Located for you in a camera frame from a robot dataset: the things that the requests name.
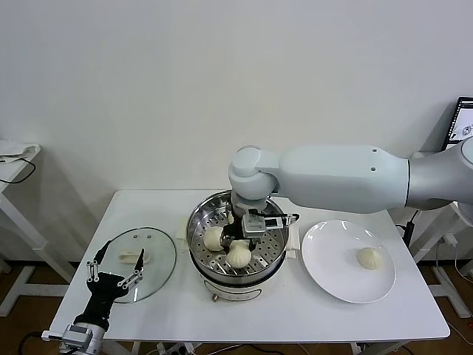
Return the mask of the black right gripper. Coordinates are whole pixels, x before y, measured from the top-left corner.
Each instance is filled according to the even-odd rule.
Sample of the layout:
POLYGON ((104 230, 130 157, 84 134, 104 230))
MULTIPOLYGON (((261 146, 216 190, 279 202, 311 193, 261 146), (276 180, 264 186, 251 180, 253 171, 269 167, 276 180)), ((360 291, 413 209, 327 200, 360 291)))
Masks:
POLYGON ((247 238, 243 233, 242 219, 236 217, 233 223, 227 224, 222 228, 220 235, 220 245, 224 252, 230 251, 230 246, 235 240, 245 240, 249 242, 250 251, 254 251, 260 243, 259 238, 247 238))

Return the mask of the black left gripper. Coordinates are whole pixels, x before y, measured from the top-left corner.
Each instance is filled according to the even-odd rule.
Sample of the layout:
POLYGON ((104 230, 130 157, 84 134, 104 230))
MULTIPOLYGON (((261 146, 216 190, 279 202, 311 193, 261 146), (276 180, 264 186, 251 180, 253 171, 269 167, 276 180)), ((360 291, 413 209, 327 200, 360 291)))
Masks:
POLYGON ((86 263, 86 285, 91 292, 89 301, 82 314, 79 314, 74 324, 88 323, 97 326, 109 326, 109 315, 114 301, 128 294, 128 289, 137 285, 143 279, 144 253, 141 252, 135 263, 133 272, 128 277, 116 274, 98 273, 98 266, 102 263, 106 251, 112 241, 108 240, 95 254, 92 260, 86 263))

